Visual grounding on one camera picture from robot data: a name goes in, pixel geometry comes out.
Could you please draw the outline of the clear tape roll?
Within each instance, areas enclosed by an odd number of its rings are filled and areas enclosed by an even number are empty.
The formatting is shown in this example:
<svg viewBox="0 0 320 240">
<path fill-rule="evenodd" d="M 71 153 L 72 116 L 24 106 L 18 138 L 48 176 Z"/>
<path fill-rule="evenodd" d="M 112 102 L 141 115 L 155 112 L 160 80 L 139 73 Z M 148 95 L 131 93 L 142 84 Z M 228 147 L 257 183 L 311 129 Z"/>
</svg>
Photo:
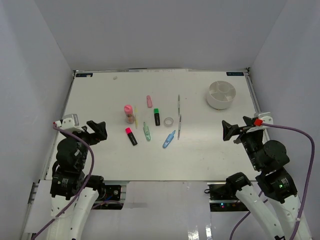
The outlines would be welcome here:
<svg viewBox="0 0 320 240">
<path fill-rule="evenodd" d="M 174 119 L 172 117 L 166 117 L 163 121 L 166 127 L 171 127 L 174 124 Z"/>
</svg>

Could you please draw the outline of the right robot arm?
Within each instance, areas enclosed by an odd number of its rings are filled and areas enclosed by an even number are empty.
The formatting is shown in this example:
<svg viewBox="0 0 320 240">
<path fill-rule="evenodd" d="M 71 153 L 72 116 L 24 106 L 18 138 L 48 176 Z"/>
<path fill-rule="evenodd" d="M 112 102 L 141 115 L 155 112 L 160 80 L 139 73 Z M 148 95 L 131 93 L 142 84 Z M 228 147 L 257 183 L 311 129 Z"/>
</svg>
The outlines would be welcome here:
<svg viewBox="0 0 320 240">
<path fill-rule="evenodd" d="M 233 136 L 235 144 L 242 144 L 253 169 L 259 172 L 255 178 L 261 192 L 271 204 L 273 211 L 265 205 L 254 191 L 247 176 L 238 172 L 226 179 L 226 195 L 240 200 L 258 222 L 270 240 L 311 240 L 312 234 L 304 215 L 311 171 L 315 158 L 315 142 L 306 132 L 283 125 L 275 125 L 268 112 L 257 113 L 253 118 L 244 116 L 244 126 L 223 120 L 223 141 Z M 293 178 L 285 169 L 290 162 L 286 147 L 277 140 L 263 142 L 266 128 L 294 131 L 307 137 L 311 144 L 310 161 L 302 197 Z"/>
</svg>

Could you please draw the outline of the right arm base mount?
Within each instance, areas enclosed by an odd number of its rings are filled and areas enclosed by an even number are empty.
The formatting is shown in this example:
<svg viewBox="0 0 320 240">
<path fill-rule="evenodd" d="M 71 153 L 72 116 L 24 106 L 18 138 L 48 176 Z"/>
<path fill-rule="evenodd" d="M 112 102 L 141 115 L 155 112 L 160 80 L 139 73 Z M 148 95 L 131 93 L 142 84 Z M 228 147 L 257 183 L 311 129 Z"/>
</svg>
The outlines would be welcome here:
<svg viewBox="0 0 320 240">
<path fill-rule="evenodd" d="M 212 213 L 248 212 L 247 207 L 235 195 L 227 192 L 225 182 L 208 182 L 204 193 L 209 197 Z"/>
</svg>

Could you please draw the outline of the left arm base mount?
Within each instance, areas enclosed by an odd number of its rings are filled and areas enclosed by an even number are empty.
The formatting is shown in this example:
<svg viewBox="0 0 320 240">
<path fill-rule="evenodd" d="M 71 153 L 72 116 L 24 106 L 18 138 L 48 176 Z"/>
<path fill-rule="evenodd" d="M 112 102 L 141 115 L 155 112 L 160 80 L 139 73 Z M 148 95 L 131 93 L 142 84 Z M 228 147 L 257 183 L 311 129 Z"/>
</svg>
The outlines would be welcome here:
<svg viewBox="0 0 320 240">
<path fill-rule="evenodd" d="M 105 185 L 102 193 L 94 202 L 93 210 L 121 210 L 124 205 L 122 198 L 122 186 L 109 184 Z"/>
</svg>

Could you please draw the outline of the pink-capped black highlighter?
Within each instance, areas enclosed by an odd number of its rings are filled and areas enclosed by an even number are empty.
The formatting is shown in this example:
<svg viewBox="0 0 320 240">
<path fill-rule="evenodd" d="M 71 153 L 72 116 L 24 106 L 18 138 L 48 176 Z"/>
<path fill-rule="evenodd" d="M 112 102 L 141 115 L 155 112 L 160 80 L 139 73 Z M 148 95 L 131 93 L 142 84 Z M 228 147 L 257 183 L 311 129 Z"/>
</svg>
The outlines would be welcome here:
<svg viewBox="0 0 320 240">
<path fill-rule="evenodd" d="M 138 142 L 137 142 L 137 140 L 136 140 L 136 138 L 135 138 L 135 136 L 134 136 L 131 128 L 130 128 L 130 127 L 127 127 L 127 128 L 125 129 L 125 132 L 126 132 L 128 138 L 129 138 L 130 142 L 132 143 L 132 145 L 133 145 L 133 146 L 136 146 L 136 145 L 138 144 Z"/>
</svg>

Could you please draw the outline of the grey refill pen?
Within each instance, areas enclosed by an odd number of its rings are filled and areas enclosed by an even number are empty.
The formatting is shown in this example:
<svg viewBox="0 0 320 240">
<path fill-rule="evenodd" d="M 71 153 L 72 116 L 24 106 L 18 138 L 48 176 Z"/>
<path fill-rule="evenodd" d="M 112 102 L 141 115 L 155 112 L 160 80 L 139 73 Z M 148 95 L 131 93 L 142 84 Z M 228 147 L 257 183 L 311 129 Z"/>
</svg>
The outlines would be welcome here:
<svg viewBox="0 0 320 240">
<path fill-rule="evenodd" d="M 179 122 L 178 122 L 178 133 L 177 133 L 177 139 L 180 139 L 181 135 L 181 125 L 182 125 L 182 115 L 179 115 Z"/>
</svg>

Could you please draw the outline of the green-capped black highlighter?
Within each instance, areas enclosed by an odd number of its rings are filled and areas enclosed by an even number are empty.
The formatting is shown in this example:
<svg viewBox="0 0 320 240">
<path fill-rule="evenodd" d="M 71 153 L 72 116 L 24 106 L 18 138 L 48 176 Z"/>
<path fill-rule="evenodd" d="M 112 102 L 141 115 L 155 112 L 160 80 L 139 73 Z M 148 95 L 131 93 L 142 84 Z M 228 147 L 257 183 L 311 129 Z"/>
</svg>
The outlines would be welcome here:
<svg viewBox="0 0 320 240">
<path fill-rule="evenodd" d="M 153 114 L 154 114 L 154 121 L 156 126 L 161 125 L 161 120 L 160 120 L 160 112 L 158 108 L 153 109 Z"/>
</svg>

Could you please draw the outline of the pink-lidded small jar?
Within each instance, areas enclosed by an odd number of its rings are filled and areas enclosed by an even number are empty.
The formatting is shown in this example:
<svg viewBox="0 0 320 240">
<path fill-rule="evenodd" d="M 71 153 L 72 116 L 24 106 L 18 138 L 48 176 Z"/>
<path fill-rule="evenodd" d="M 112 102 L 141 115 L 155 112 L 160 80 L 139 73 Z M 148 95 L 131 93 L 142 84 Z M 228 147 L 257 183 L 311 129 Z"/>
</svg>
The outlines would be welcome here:
<svg viewBox="0 0 320 240">
<path fill-rule="evenodd" d="M 135 122 L 135 115 L 133 107 L 129 104 L 124 106 L 124 113 L 126 115 L 126 122 L 129 124 L 133 124 Z"/>
</svg>

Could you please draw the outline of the pink highlighter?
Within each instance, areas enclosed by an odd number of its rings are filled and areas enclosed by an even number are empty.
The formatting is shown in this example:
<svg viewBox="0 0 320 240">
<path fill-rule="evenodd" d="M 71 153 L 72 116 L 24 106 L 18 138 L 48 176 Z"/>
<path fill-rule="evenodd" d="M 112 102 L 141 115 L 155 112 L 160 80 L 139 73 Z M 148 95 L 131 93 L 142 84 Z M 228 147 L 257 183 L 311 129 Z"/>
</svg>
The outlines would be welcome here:
<svg viewBox="0 0 320 240">
<path fill-rule="evenodd" d="M 146 96 L 146 102 L 147 102 L 147 107 L 148 108 L 152 108 L 153 107 L 153 102 L 152 102 L 152 98 L 150 95 Z"/>
</svg>

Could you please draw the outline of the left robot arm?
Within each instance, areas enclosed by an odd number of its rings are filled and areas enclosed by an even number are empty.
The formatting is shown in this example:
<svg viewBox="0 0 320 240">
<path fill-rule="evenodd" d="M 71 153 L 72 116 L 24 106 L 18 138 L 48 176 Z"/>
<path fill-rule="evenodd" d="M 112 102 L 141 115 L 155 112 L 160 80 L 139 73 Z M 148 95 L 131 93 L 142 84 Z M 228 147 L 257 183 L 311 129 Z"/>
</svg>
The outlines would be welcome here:
<svg viewBox="0 0 320 240">
<path fill-rule="evenodd" d="M 51 219 L 32 239 L 47 231 L 48 240 L 79 240 L 93 204 L 106 193 L 104 178 L 92 174 L 95 156 L 91 148 L 107 139 L 106 123 L 90 120 L 80 127 L 65 118 L 52 127 L 64 139 L 57 145 L 52 166 Z"/>
</svg>

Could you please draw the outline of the yellow thin pen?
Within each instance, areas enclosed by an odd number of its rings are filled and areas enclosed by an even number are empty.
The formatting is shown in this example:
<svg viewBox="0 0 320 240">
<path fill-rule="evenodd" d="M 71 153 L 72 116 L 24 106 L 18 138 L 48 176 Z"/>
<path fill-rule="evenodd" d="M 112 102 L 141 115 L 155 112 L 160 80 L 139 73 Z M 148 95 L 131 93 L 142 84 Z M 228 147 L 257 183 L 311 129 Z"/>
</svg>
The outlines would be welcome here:
<svg viewBox="0 0 320 240">
<path fill-rule="evenodd" d="M 138 109 L 134 106 L 135 129 L 138 129 Z"/>
</svg>

